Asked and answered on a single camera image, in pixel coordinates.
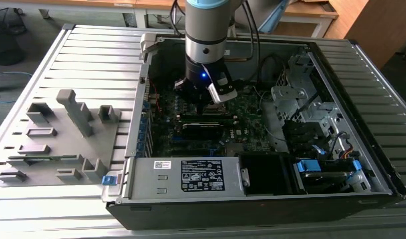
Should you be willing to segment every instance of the wooden cabinet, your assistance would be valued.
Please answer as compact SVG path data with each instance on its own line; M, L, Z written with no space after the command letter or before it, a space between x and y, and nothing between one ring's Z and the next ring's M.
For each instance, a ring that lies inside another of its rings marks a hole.
M340 14L326 38L354 39L381 68L406 42L406 0L330 0Z

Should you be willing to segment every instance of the metal bracket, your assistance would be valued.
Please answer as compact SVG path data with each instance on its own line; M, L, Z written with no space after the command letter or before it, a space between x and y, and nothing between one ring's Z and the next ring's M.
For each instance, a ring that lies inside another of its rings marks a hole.
M308 94L304 88L293 88L290 86L274 86L272 88L272 96L274 101L308 98Z

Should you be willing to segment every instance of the barcode sticker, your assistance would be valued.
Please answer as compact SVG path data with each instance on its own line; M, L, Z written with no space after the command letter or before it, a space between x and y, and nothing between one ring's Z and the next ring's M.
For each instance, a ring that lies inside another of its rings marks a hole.
M115 3L115 6L126 6L126 7L133 7L133 4L122 4L122 3Z
M171 161L155 161L154 169L171 169Z

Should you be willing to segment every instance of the motherboard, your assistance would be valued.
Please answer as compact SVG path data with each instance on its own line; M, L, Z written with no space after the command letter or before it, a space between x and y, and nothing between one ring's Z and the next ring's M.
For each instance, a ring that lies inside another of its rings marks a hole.
M161 89L153 84L153 157L221 157L244 151L273 151L256 91L223 104L209 104L198 114L197 106L182 99L171 85Z

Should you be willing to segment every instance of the black trash bin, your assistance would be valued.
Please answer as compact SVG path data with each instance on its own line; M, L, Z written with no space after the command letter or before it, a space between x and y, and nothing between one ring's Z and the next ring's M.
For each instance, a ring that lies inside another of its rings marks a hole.
M19 63L26 53L15 36L27 32L19 12L15 8L0 9L0 65L10 66Z

